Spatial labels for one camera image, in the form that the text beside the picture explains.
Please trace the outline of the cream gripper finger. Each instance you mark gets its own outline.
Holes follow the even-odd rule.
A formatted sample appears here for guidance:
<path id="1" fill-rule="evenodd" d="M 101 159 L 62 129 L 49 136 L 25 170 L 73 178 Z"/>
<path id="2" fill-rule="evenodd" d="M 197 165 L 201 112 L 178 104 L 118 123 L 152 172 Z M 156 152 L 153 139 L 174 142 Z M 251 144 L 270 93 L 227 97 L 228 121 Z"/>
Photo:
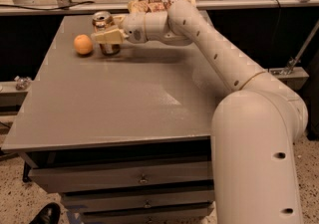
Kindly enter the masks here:
<path id="1" fill-rule="evenodd" d="M 119 27 L 122 28 L 123 27 L 123 22 L 124 20 L 127 18 L 126 15 L 114 15 L 113 16 L 113 20 L 114 23 Z"/>
<path id="2" fill-rule="evenodd" d="M 91 34 L 91 38 L 96 43 L 110 45 L 121 44 L 128 37 L 129 35 L 117 25 L 106 28 L 97 28 L 95 32 Z"/>

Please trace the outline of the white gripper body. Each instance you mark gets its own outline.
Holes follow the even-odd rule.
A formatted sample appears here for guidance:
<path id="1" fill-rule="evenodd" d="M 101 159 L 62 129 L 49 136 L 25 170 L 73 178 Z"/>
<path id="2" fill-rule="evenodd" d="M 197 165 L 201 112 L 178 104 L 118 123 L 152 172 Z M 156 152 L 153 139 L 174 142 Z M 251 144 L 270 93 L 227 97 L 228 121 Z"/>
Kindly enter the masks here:
<path id="1" fill-rule="evenodd" d="M 131 43 L 145 43 L 145 13 L 131 13 L 122 22 L 122 28 Z"/>

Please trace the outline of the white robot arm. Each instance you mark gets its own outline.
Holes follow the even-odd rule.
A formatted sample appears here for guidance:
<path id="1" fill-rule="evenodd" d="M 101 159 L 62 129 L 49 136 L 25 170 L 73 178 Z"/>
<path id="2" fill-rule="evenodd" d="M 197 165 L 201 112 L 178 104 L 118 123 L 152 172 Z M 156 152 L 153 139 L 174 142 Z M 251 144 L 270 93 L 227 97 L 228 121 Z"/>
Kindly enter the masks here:
<path id="1" fill-rule="evenodd" d="M 195 43 L 230 93 L 211 123 L 218 224 L 304 224 L 293 142 L 307 126 L 304 101 L 222 36 L 188 0 L 119 15 L 99 44 Z"/>

